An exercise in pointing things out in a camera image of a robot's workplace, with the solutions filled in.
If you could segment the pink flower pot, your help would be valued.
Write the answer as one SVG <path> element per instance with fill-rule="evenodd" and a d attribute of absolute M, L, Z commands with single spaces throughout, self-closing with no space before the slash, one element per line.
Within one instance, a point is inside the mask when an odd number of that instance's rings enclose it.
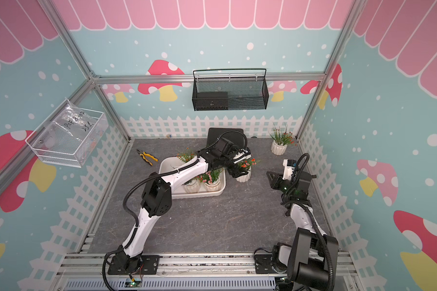
<path fill-rule="evenodd" d="M 196 194 L 200 190 L 200 181 L 197 178 L 193 178 L 184 183 L 183 188 L 187 194 Z"/>
<path fill-rule="evenodd" d="M 221 188 L 220 176 L 223 169 L 208 171 L 198 176 L 201 183 L 204 184 L 207 192 L 216 192 Z"/>

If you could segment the grass pot corner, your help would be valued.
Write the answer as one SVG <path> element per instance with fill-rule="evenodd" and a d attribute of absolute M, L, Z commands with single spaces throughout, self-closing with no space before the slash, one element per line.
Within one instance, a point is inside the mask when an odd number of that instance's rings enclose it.
<path fill-rule="evenodd" d="M 270 137 L 273 139 L 271 152 L 277 156 L 283 155 L 288 146 L 295 145 L 295 137 L 288 126 L 274 126 Z"/>

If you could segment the white plastic storage box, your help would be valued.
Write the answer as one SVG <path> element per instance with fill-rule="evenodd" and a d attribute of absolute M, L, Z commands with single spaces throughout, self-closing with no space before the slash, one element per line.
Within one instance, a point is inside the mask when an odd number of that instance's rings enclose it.
<path fill-rule="evenodd" d="M 182 167 L 185 165 L 184 162 L 180 161 L 177 157 L 169 157 L 164 159 L 159 168 L 159 173 L 166 173 L 170 171 L 176 170 L 176 168 Z M 216 192 L 207 192 L 203 183 L 200 182 L 200 190 L 196 194 L 187 194 L 183 188 L 183 185 L 172 189 L 172 199 L 187 199 L 187 198 L 204 198 L 210 196 L 219 196 L 225 190 L 227 185 L 225 172 L 223 171 L 221 176 L 221 188 Z"/>

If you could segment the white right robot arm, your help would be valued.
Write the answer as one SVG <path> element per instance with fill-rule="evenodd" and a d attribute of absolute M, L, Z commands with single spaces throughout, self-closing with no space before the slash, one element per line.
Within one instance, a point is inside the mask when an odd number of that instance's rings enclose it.
<path fill-rule="evenodd" d="M 276 287 L 282 291 L 332 291 L 336 282 L 339 245 L 317 222 L 308 199 L 309 186 L 317 176 L 305 171 L 308 153 L 298 160 L 284 160 L 284 173 L 267 172 L 272 189 L 281 191 L 286 217 L 296 225 L 292 244 L 282 242 L 271 251 L 253 253 L 257 274 L 279 274 Z"/>

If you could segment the orange flower pot front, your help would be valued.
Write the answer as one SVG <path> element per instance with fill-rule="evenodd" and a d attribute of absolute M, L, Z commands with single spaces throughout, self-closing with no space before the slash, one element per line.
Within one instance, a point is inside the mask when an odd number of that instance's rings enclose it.
<path fill-rule="evenodd" d="M 197 156 L 196 152 L 192 149 L 189 149 L 189 148 L 187 148 L 185 151 L 177 154 L 177 158 L 184 163 L 191 161 L 196 156 Z"/>

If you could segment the red flower pot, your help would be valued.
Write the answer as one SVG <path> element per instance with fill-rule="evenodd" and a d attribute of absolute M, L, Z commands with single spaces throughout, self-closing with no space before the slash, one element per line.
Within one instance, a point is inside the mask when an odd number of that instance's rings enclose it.
<path fill-rule="evenodd" d="M 242 176 L 236 178 L 236 180 L 239 183 L 246 183 L 247 181 L 249 181 L 249 179 L 251 178 L 252 167 L 255 166 L 259 162 L 260 161 L 256 160 L 255 158 L 249 158 L 249 159 L 246 159 L 246 160 L 239 162 L 238 166 L 240 167 L 241 171 L 245 172 L 245 175 L 242 175 Z"/>

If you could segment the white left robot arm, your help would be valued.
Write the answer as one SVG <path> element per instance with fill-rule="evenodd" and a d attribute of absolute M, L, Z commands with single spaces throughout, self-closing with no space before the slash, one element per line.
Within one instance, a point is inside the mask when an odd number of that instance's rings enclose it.
<path fill-rule="evenodd" d="M 183 166 L 170 172 L 152 173 L 148 178 L 136 184 L 123 199 L 123 209 L 130 214 L 135 223 L 129 236 L 114 251 L 104 256 L 102 278 L 105 287 L 112 291 L 107 279 L 106 265 L 121 269 L 125 275 L 136 273 L 142 268 L 142 253 L 146 240 L 159 218 L 172 207 L 172 192 L 179 186 L 205 173 L 226 169 L 234 178 L 248 173 L 239 162 L 251 158 L 246 135 L 237 130 L 229 129 L 220 134 L 215 142 L 194 152 L 193 158 Z M 131 195 L 144 186 L 139 213 L 127 206 Z"/>

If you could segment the pink flower pot front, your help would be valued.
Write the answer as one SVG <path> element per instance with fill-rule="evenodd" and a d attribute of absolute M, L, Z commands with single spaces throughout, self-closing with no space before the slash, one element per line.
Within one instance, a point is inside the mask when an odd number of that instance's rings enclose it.
<path fill-rule="evenodd" d="M 184 183 L 183 188 L 187 194 L 196 194 L 200 190 L 200 181 L 197 178 L 193 178 Z"/>

